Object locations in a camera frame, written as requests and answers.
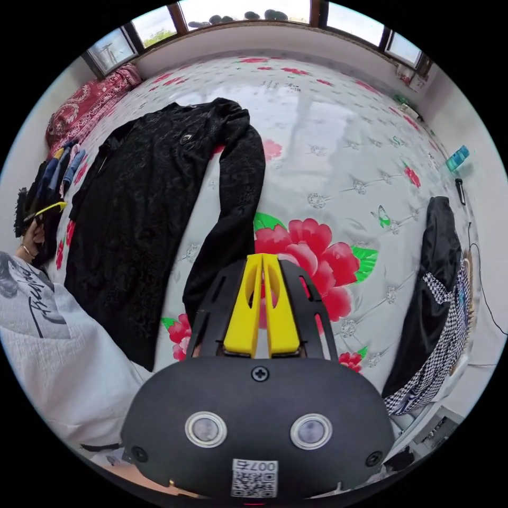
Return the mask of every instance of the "windowsill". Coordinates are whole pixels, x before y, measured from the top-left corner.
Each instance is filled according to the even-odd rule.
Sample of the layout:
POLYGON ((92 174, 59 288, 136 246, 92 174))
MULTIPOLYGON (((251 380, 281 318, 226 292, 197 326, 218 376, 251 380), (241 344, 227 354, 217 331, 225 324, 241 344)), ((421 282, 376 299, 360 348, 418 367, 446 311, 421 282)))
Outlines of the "windowsill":
POLYGON ((390 58, 389 56, 384 55, 383 53, 373 49, 368 44, 366 44, 366 43, 364 44, 360 41, 354 40, 354 39, 347 37, 346 35, 343 35, 341 33, 323 30, 321 28, 314 28, 312 26, 302 24, 302 23, 293 22, 293 21, 266 21, 266 20, 233 21, 230 23, 223 23, 220 25, 205 26, 203 28, 194 29, 192 32, 186 33, 185 35, 175 35, 175 36, 171 37, 167 42, 158 44, 153 49, 150 49, 146 53, 142 54, 141 56, 131 60, 131 62, 133 62, 135 64, 135 63, 141 61, 143 58, 147 57, 148 55, 154 54, 156 51, 158 51, 161 48, 166 48, 166 47, 168 47, 172 44, 175 44, 179 41, 183 41, 183 40, 188 39, 190 37, 195 37, 195 36, 197 36, 201 33, 204 33, 204 32, 213 32, 216 30, 226 30, 228 28, 235 28, 235 27, 254 28, 256 26, 281 26, 283 28, 291 28, 291 29, 296 29, 296 30, 310 30, 313 32, 322 33, 325 35, 329 35, 331 37, 336 37, 338 39, 348 41, 351 44, 360 46, 361 48, 364 48, 365 50, 370 51, 371 53, 377 55, 378 57, 382 58, 383 60, 392 64, 395 67, 399 64, 399 62, 397 60, 394 60, 393 58, 390 58))

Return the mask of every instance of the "black cable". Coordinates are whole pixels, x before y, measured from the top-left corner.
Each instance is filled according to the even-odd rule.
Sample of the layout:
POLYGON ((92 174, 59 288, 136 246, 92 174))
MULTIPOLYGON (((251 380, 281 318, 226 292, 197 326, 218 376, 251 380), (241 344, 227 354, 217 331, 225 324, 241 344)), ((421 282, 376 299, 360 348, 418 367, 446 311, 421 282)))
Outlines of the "black cable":
POLYGON ((496 320, 494 319, 494 315, 492 314, 491 308, 488 306, 487 297, 485 296, 485 290, 483 289, 483 282, 482 282, 482 258, 480 256, 480 247, 475 242, 471 243, 470 229, 471 229, 471 223, 469 223, 469 226, 467 227, 467 237, 468 237, 468 240, 469 240, 469 250, 471 250, 472 246, 475 246, 476 250, 478 251, 478 274, 479 274, 479 277, 480 277, 480 287, 482 288, 483 299, 485 300, 485 305, 487 306, 487 309, 490 312, 490 315, 491 315, 491 318, 492 318, 492 322, 499 328, 500 332, 503 335, 506 335, 508 337, 508 333, 503 331, 503 329, 496 323, 496 320))

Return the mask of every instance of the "floral bedsheet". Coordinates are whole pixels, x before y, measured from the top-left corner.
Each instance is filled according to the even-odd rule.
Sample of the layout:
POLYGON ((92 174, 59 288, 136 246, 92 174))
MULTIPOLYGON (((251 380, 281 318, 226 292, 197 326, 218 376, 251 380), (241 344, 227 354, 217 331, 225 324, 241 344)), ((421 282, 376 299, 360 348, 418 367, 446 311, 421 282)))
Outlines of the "floral bedsheet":
MULTIPOLYGON (((226 56, 151 78, 121 99, 82 142, 87 151, 68 199, 115 128, 170 102, 226 97, 250 112, 266 157, 254 223, 256 252, 305 268, 323 297, 340 361, 381 390, 419 266, 431 196, 447 195, 467 245, 469 217, 444 157, 425 130, 377 88, 336 68, 288 55, 226 56)), ((185 358, 191 329, 182 293, 219 212, 217 147, 168 281, 156 370, 185 358)), ((67 207, 50 277, 65 280, 73 224, 67 207)), ((261 315, 258 356, 267 354, 261 315)))

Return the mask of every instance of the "black jacket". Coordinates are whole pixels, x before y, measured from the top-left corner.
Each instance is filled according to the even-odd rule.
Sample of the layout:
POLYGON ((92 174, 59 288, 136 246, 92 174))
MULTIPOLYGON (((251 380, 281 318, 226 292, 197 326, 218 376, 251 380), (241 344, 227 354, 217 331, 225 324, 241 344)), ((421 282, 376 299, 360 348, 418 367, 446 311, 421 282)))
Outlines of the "black jacket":
POLYGON ((153 370, 166 286, 213 150, 221 213, 192 267, 183 302, 192 325, 216 274, 254 253, 265 174, 247 110, 218 98, 169 104, 116 129, 72 199, 65 286, 127 357, 153 370))
POLYGON ((397 355, 383 388, 383 398, 395 394, 422 368, 444 330, 450 302, 437 302, 424 277, 431 274, 446 291, 451 292, 457 283, 461 258, 462 249, 449 200, 443 196, 432 197, 427 208, 420 269, 404 319, 397 355))

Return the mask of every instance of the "pillow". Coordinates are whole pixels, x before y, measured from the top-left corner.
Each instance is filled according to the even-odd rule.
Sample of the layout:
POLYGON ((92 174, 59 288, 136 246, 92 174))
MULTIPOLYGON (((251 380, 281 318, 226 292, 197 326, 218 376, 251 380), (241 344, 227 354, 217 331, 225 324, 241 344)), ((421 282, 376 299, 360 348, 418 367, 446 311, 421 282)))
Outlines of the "pillow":
POLYGON ((68 141, 83 141, 99 120, 130 90, 141 83, 138 70, 126 63, 102 81, 93 79, 67 99, 52 114, 46 129, 48 158, 68 141))

